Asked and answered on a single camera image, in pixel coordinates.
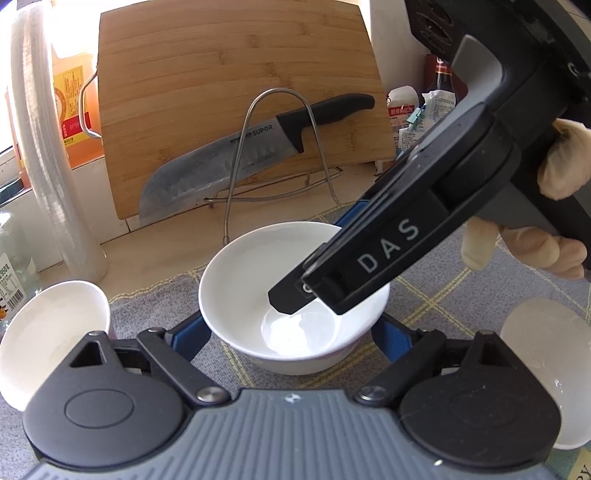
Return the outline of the gloved right hand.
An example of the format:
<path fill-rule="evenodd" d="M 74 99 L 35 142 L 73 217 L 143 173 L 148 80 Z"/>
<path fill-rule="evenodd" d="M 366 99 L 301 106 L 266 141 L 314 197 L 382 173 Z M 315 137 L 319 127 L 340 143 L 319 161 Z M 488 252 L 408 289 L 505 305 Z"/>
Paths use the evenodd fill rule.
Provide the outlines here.
<path fill-rule="evenodd" d="M 580 122 L 560 118 L 554 121 L 554 127 L 561 138 L 539 168 L 537 182 L 544 196 L 563 200 L 590 181 L 590 130 Z M 587 248 L 582 242 L 553 236 L 532 226 L 511 229 L 478 217 L 466 223 L 461 247 L 465 266 L 473 271 L 483 270 L 494 254 L 498 238 L 527 266 L 567 280 L 585 276 Z"/>

